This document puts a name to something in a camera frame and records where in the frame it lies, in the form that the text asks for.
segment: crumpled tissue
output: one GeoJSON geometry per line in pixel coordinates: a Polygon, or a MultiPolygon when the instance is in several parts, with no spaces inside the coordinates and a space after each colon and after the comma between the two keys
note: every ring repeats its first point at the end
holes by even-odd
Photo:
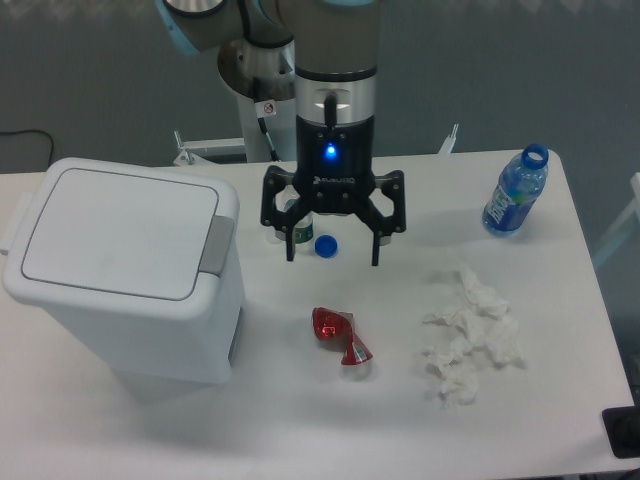
{"type": "Polygon", "coordinates": [[[496,367],[525,365],[518,322],[506,314],[509,302],[495,288],[481,283],[467,264],[460,266],[459,274],[465,296],[475,311],[451,306],[428,315],[424,321],[462,332],[448,345],[425,351],[427,366],[438,375],[440,395],[447,406],[469,404],[476,398],[479,381],[472,357],[474,350],[485,350],[496,367]]]}
{"type": "Polygon", "coordinates": [[[447,307],[434,313],[426,323],[433,322],[456,327],[461,330],[474,347],[484,345],[484,322],[466,307],[447,307]]]}
{"type": "Polygon", "coordinates": [[[460,265],[460,279],[469,302],[476,306],[480,315],[500,318],[509,310],[509,302],[498,295],[495,288],[484,285],[469,265],[460,265]]]}
{"type": "Polygon", "coordinates": [[[498,365],[524,363],[524,353],[518,340],[518,322],[510,315],[497,320],[487,330],[487,350],[498,365]]]}

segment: water bottle label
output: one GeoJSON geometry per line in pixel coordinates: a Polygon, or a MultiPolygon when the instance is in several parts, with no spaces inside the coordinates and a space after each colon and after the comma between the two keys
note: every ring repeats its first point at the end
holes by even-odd
{"type": "Polygon", "coordinates": [[[502,185],[498,185],[485,208],[485,221],[496,230],[507,232],[518,229],[535,201],[524,202],[523,200],[517,192],[509,195],[502,185]]]}

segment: blue led light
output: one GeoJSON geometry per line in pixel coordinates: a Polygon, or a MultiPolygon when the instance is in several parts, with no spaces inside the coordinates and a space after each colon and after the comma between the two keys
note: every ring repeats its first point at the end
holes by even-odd
{"type": "Polygon", "coordinates": [[[333,143],[329,143],[324,150],[324,158],[329,161],[333,161],[338,158],[338,150],[333,146],[333,143]]]}

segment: black cable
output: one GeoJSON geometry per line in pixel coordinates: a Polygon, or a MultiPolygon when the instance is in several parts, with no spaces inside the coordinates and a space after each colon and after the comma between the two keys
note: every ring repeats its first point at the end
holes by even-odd
{"type": "Polygon", "coordinates": [[[14,130],[14,131],[8,131],[8,132],[0,132],[0,137],[12,137],[15,135],[24,135],[24,134],[28,134],[28,133],[35,133],[38,135],[43,135],[45,137],[47,137],[49,139],[49,143],[50,143],[50,148],[49,148],[49,159],[47,160],[47,168],[49,168],[51,166],[51,164],[53,163],[53,148],[55,145],[55,142],[53,141],[53,137],[51,136],[51,134],[45,130],[40,130],[37,128],[32,128],[32,129],[28,129],[28,130],[14,130]]]}
{"type": "MultiPolygon", "coordinates": [[[[253,79],[253,103],[256,104],[260,101],[260,79],[253,79]]],[[[269,135],[269,130],[267,129],[267,122],[264,121],[263,117],[258,117],[258,125],[260,126],[260,131],[264,135],[264,140],[267,143],[267,148],[269,149],[269,155],[271,155],[272,162],[280,162],[280,156],[278,152],[276,152],[276,147],[273,144],[273,140],[271,140],[271,135],[269,135]]]]}

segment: crumpled red plastic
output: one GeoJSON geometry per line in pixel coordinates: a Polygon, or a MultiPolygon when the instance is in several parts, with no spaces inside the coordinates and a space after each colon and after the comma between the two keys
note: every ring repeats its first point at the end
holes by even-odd
{"type": "Polygon", "coordinates": [[[342,356],[342,365],[360,365],[373,358],[363,341],[356,335],[351,313],[336,312],[324,307],[313,309],[311,314],[313,332],[321,341],[347,339],[347,348],[342,356]]]}

